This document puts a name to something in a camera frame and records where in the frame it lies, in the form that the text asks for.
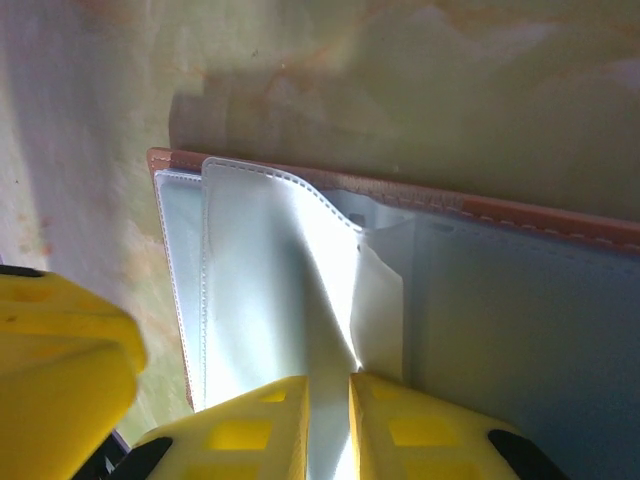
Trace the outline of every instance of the yellow plastic object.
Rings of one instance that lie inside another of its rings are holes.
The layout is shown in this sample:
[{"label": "yellow plastic object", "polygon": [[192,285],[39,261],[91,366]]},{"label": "yellow plastic object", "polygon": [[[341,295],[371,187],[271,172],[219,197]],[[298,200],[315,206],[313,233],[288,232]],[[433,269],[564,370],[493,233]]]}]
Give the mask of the yellow plastic object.
[{"label": "yellow plastic object", "polygon": [[61,277],[6,272],[0,478],[67,480],[133,402],[142,339],[128,315]]},{"label": "yellow plastic object", "polygon": [[306,474],[307,377],[288,377],[146,434],[173,444],[148,480],[294,480]]},{"label": "yellow plastic object", "polygon": [[349,382],[361,480],[518,480],[487,439],[513,427],[367,373]]}]

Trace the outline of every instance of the wallet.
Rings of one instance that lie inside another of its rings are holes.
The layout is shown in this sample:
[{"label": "wallet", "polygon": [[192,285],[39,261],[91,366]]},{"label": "wallet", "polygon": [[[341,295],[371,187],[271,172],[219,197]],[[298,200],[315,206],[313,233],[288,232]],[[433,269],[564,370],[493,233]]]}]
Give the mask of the wallet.
[{"label": "wallet", "polygon": [[341,478],[364,369],[515,424],[569,477],[640,474],[640,225],[191,152],[148,163],[195,410],[308,375],[309,475]]}]

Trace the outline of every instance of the marble surface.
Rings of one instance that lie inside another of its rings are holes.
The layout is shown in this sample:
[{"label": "marble surface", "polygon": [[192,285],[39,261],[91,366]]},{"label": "marble surface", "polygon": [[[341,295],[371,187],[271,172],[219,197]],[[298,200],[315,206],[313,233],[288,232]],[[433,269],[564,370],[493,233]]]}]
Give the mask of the marble surface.
[{"label": "marble surface", "polygon": [[640,220],[633,0],[0,0],[0,254],[127,308],[127,440],[189,412],[145,151]]}]

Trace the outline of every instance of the black rubber part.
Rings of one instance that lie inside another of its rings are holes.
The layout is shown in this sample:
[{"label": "black rubber part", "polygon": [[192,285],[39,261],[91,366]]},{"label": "black rubber part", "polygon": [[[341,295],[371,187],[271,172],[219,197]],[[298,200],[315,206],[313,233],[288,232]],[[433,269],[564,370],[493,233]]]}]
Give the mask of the black rubber part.
[{"label": "black rubber part", "polygon": [[487,437],[520,480],[569,480],[531,440],[506,430],[491,430]]},{"label": "black rubber part", "polygon": [[44,277],[40,270],[27,267],[16,267],[13,265],[0,265],[0,275],[13,275],[14,277]]},{"label": "black rubber part", "polygon": [[146,480],[172,443],[171,437],[160,437],[134,448],[111,472],[108,480]]}]

